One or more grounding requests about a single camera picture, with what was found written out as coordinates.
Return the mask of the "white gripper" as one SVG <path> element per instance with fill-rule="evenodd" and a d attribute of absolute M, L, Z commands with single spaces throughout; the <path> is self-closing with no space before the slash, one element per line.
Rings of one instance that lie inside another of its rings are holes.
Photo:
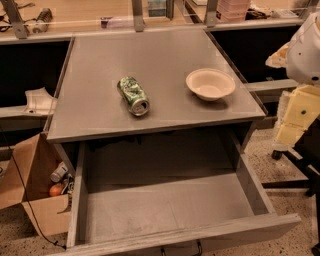
<path fill-rule="evenodd" d="M 320 115 L 320 12 L 310 14 L 293 35 L 286 60 L 287 76 L 309 85 L 282 92 L 274 126 L 274 147 L 293 147 Z"/>

